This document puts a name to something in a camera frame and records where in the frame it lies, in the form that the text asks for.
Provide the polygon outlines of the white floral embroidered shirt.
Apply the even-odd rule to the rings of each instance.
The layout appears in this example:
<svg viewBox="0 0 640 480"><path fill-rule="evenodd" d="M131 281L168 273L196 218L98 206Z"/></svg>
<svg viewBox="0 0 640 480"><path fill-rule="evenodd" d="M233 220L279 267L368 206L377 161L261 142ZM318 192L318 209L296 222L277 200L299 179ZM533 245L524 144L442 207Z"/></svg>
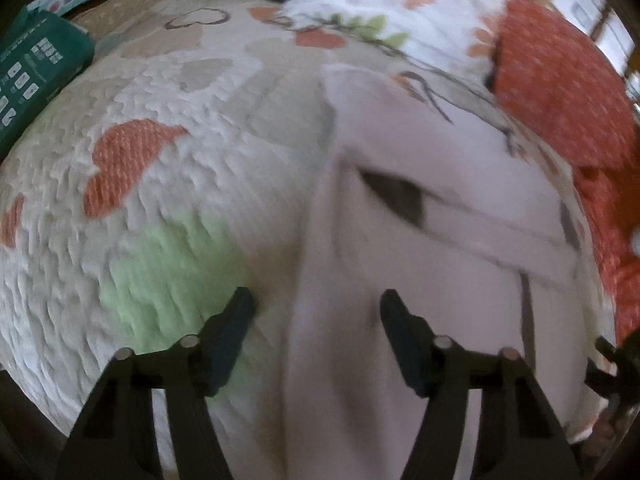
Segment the white floral embroidered shirt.
<svg viewBox="0 0 640 480"><path fill-rule="evenodd" d="M578 438L600 400L584 383L589 252L546 155L488 99L413 74L326 66L329 158L311 206L285 363L293 479L396 479L425 404L380 320L386 289L439 334L533 365Z"/></svg>

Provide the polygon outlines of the quilted patchwork bedspread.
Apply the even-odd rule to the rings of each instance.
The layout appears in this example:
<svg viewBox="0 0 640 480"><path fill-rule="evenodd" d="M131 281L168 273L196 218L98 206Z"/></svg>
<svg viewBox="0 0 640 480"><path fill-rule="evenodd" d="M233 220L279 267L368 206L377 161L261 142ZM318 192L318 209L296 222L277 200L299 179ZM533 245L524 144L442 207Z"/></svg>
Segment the quilted patchwork bedspread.
<svg viewBox="0 0 640 480"><path fill-rule="evenodd" d="M2 365L69 432L119 346L156 350L247 284L258 321L209 411L269 444L331 139L322 67L409 64L345 36L305 44L259 0L110 0L78 24L96 59L1 165Z"/></svg>

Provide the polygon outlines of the orange floral fabric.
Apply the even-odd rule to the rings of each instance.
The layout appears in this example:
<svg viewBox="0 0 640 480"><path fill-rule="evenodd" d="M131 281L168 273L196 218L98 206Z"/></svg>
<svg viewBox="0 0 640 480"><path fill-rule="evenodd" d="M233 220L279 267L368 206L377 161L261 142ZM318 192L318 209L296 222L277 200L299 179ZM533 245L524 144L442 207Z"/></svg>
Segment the orange floral fabric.
<svg viewBox="0 0 640 480"><path fill-rule="evenodd" d="M498 104L572 167L625 340L639 327L639 128L622 78L586 34L530 0L508 2L497 47Z"/></svg>

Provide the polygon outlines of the green cardboard box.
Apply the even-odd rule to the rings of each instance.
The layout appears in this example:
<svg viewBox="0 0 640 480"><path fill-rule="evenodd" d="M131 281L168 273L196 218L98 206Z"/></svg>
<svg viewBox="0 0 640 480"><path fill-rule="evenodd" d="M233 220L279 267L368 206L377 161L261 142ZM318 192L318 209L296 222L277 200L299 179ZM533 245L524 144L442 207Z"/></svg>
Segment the green cardboard box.
<svg viewBox="0 0 640 480"><path fill-rule="evenodd" d="M94 58L80 27L49 11L23 10L1 41L1 156Z"/></svg>

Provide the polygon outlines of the brass bed frame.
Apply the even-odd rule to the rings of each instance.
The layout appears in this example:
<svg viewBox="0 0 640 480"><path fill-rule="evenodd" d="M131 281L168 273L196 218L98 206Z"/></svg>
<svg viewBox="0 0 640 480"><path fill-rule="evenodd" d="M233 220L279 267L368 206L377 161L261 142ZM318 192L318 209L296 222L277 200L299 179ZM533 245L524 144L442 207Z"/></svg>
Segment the brass bed frame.
<svg viewBox="0 0 640 480"><path fill-rule="evenodd" d="M639 84L639 12L629 0L546 0L591 37L631 87Z"/></svg>

